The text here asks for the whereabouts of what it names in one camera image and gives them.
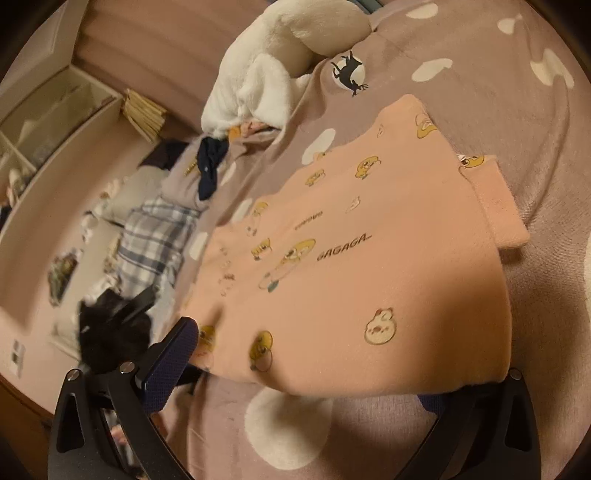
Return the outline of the peach cartoon print garment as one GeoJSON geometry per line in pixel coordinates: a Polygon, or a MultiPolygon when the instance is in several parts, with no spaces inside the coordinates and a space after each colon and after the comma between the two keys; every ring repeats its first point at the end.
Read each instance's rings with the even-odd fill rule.
{"type": "Polygon", "coordinates": [[[496,160],[460,158],[406,95],[212,232],[182,311],[199,328],[191,361],[303,396],[499,382],[500,254],[528,239],[496,160]]]}

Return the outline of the patterned dark floral cloth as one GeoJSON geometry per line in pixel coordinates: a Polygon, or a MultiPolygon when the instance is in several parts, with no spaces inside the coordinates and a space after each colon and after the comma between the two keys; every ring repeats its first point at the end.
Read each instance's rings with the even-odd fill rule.
{"type": "Polygon", "coordinates": [[[73,248],[54,257],[47,274],[49,302],[53,307],[61,304],[70,279],[82,257],[82,250],[73,248]]]}

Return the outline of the plaid blue grey cloth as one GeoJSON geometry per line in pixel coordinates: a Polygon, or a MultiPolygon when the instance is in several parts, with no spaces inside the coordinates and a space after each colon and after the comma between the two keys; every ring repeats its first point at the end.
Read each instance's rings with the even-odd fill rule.
{"type": "Polygon", "coordinates": [[[116,252],[120,295],[132,298],[148,287],[172,288],[183,252],[200,213],[158,196],[130,211],[116,252]]]}

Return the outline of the grey pillow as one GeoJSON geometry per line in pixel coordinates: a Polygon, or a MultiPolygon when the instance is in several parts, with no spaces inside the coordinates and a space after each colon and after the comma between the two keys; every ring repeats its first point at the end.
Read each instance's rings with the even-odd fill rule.
{"type": "Polygon", "coordinates": [[[106,202],[98,216],[105,221],[123,226],[132,210],[139,208],[146,200],[158,196],[161,184],[168,174],[168,170],[154,166],[138,168],[106,202]]]}

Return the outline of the navy blue small garment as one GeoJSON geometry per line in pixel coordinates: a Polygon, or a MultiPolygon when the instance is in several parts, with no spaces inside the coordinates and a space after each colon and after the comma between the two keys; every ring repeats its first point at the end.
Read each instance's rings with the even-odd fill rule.
{"type": "Polygon", "coordinates": [[[208,200],[216,191],[218,167],[228,154],[228,147],[228,139],[201,139],[197,151],[197,168],[200,173],[197,193],[200,201],[208,200]]]}

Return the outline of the stack of tan books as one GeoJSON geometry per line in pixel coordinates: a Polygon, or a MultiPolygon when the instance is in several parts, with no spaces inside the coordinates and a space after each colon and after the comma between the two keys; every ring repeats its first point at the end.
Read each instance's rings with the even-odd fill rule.
{"type": "Polygon", "coordinates": [[[165,123],[167,110],[140,93],[126,89],[122,115],[148,143],[154,143],[165,123]]]}

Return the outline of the white open shelf cabinet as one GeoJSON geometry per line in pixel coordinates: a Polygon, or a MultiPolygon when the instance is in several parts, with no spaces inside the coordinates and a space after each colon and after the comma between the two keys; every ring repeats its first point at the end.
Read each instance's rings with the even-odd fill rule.
{"type": "Polygon", "coordinates": [[[64,143],[121,95],[68,66],[42,83],[1,122],[1,223],[64,143]]]}

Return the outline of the white fluffy blanket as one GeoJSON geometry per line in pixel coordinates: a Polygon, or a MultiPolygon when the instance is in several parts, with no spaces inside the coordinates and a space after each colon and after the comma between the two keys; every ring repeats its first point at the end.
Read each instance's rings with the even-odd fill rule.
{"type": "Polygon", "coordinates": [[[223,138],[246,121],[286,127],[315,61],[349,50],[372,32],[349,1],[276,1],[225,51],[201,115],[201,131],[223,138]]]}

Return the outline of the white wall switch plate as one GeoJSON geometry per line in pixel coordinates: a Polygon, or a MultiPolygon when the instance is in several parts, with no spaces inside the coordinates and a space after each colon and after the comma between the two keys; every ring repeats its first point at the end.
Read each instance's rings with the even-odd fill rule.
{"type": "Polygon", "coordinates": [[[10,372],[17,378],[22,375],[25,352],[25,345],[18,340],[14,340],[10,352],[9,368],[10,372]]]}

